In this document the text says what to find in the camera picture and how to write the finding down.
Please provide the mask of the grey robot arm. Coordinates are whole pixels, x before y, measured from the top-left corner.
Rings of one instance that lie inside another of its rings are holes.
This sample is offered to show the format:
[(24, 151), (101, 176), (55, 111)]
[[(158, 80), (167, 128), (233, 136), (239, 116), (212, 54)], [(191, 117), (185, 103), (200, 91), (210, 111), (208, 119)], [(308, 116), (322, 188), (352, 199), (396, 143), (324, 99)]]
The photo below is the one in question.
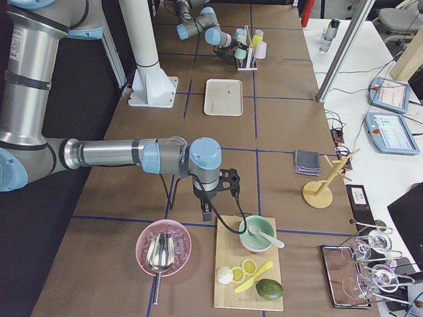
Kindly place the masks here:
[(206, 3), (209, 1), (173, 1), (173, 9), (179, 21), (176, 26), (178, 37), (186, 40), (204, 32), (206, 42), (210, 45), (224, 49), (247, 49), (245, 43), (221, 30), (214, 9), (206, 7)]
[(81, 166), (133, 164), (147, 173), (191, 177), (203, 219), (216, 211), (221, 190), (221, 147), (209, 137), (79, 141), (46, 138), (44, 115), (62, 38), (99, 39), (100, 1), (9, 1), (13, 20), (1, 108), (1, 190), (17, 190), (48, 175)]

